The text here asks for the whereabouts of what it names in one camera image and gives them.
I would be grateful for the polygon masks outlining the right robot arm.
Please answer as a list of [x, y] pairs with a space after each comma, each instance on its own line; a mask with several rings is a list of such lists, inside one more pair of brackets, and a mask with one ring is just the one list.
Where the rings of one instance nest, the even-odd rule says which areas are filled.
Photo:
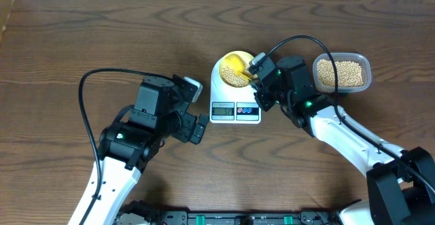
[[433, 224], [434, 159], [421, 147], [389, 143], [318, 93], [300, 56], [274, 63], [259, 54], [249, 64], [254, 98], [263, 111], [280, 106], [292, 123], [333, 147], [366, 178], [368, 201], [335, 211], [332, 224]]

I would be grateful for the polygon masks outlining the yellow measuring scoop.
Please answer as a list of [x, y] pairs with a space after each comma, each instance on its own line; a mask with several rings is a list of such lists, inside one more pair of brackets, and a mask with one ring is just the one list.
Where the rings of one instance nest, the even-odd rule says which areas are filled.
[[251, 80], [250, 77], [244, 74], [245, 63], [238, 54], [229, 54], [223, 58], [223, 61], [221, 62], [221, 70], [224, 69], [233, 70], [236, 76], [239, 76], [244, 80]]

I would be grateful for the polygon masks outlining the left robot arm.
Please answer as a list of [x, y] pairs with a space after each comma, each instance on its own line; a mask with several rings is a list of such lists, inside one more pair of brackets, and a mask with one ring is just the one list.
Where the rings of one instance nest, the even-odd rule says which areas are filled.
[[165, 139], [201, 142], [209, 118], [193, 116], [187, 110], [202, 89], [200, 82], [189, 77], [143, 79], [135, 104], [122, 108], [102, 131], [97, 160], [70, 224], [113, 224]]

